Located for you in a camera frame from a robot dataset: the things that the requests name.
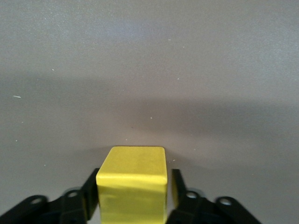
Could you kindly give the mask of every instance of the gray surface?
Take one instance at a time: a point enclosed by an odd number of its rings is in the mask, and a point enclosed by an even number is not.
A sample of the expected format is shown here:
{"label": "gray surface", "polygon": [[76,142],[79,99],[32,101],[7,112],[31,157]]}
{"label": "gray surface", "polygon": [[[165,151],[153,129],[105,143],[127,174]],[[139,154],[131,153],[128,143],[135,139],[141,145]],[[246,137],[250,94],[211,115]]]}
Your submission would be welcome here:
{"label": "gray surface", "polygon": [[1,1],[0,213],[158,145],[209,199],[297,223],[298,19],[295,0]]}

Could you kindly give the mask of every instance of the black robotic claw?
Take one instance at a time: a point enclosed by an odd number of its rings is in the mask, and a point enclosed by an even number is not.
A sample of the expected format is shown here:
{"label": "black robotic claw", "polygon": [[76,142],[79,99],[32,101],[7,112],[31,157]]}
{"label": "black robotic claw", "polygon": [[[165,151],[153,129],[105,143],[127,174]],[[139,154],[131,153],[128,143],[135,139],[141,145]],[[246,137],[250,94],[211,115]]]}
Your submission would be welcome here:
{"label": "black robotic claw", "polygon": [[[26,198],[0,217],[0,224],[86,224],[97,204],[96,174],[79,190],[70,190],[55,201],[35,195]],[[179,169],[172,170],[174,209],[166,224],[261,224],[238,201],[219,197],[210,202],[186,188]]]}
{"label": "black robotic claw", "polygon": [[96,174],[89,176],[79,190],[70,190],[55,201],[34,195],[26,198],[0,217],[0,224],[86,224],[97,205]]}
{"label": "black robotic claw", "polygon": [[231,197],[219,197],[213,203],[189,191],[179,169],[172,170],[172,193],[176,209],[166,224],[261,224]]}

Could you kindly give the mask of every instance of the screw hole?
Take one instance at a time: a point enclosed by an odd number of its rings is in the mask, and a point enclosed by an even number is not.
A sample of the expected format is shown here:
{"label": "screw hole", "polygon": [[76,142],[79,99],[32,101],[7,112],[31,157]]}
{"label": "screw hole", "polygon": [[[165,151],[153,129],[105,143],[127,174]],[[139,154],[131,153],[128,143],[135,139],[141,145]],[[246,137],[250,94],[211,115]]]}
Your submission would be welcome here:
{"label": "screw hole", "polygon": [[71,193],[68,194],[68,197],[75,197],[77,195],[78,195],[77,192],[71,192]]}
{"label": "screw hole", "polygon": [[197,195],[194,192],[192,192],[192,191],[187,192],[186,196],[188,198],[197,198]]}
{"label": "screw hole", "polygon": [[220,199],[220,203],[223,204],[223,205],[227,205],[227,206],[232,205],[231,201],[226,199],[226,198]]}
{"label": "screw hole", "polygon": [[33,201],[31,201],[31,204],[38,204],[40,202],[42,202],[42,199],[41,198],[36,198]]}

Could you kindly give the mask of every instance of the yellow block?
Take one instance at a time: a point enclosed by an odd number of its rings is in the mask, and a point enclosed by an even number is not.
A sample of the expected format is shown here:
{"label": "yellow block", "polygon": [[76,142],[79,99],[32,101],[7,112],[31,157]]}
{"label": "yellow block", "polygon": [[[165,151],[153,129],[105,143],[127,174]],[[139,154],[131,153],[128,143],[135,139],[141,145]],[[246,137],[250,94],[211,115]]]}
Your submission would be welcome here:
{"label": "yellow block", "polygon": [[167,170],[162,147],[113,147],[98,185],[102,224],[164,224]]}

